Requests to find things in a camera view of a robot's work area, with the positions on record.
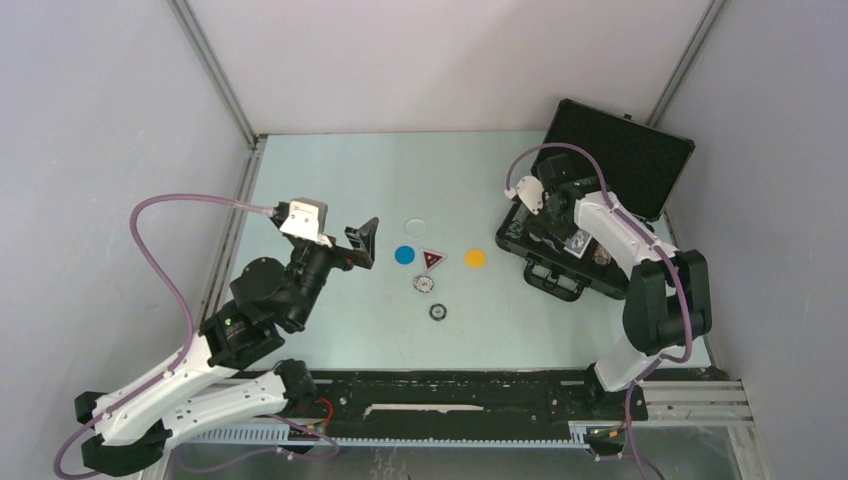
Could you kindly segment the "clear round dealer button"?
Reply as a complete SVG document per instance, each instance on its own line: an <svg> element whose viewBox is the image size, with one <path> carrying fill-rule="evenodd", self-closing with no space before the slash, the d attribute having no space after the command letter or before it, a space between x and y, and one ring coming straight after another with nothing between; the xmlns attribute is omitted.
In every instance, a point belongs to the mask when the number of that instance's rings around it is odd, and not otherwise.
<svg viewBox="0 0 848 480"><path fill-rule="evenodd" d="M421 218L412 218L404 224L404 233L411 239L420 239L426 236L428 224Z"/></svg>

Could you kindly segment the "red black triangle button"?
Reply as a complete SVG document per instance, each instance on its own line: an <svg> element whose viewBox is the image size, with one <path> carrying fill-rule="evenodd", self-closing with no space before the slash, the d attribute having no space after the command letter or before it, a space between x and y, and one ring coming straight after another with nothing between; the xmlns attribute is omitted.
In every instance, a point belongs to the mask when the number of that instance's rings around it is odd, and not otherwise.
<svg viewBox="0 0 848 480"><path fill-rule="evenodd" d="M421 254L426 272L433 271L448 258L446 254L431 249L422 249Z"/></svg>

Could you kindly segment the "blue playing card deck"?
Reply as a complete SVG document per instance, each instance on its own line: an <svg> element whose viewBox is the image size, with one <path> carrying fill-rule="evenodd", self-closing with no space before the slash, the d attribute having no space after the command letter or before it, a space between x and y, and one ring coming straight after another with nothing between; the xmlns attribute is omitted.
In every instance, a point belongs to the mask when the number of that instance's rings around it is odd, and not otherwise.
<svg viewBox="0 0 848 480"><path fill-rule="evenodd" d="M575 258L582 258L588 249L593 237L586 231L578 229L565 242L563 249Z"/></svg>

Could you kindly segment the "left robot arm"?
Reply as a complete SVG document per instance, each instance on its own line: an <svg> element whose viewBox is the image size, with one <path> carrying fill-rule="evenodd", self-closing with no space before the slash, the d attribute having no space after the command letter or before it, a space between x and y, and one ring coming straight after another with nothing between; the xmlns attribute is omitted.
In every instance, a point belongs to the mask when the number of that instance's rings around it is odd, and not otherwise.
<svg viewBox="0 0 848 480"><path fill-rule="evenodd" d="M378 218L372 218L359 228L346 228L348 248L290 236L289 262L271 257L251 261L231 282L231 300L200 323L187 351L176 352L116 392L79 395L77 419L93 432L80 446L84 466L122 477L226 424L311 412L317 389L302 360L279 361L234 387L212 393L206 389L281 348L284 333L303 331L332 270L371 269L378 225Z"/></svg>

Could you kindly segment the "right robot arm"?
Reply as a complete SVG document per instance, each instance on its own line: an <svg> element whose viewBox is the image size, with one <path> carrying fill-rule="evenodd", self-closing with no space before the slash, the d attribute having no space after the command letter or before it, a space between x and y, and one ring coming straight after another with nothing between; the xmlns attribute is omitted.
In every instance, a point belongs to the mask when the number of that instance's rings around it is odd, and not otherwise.
<svg viewBox="0 0 848 480"><path fill-rule="evenodd" d="M587 232L624 272L628 287L623 337L593 366L597 381L581 392L585 411L606 418L622 403L621 390L662 362L684 364L695 339L711 328L707 262L647 229L608 188L601 172L580 178L567 155L541 161L543 212L555 228Z"/></svg>

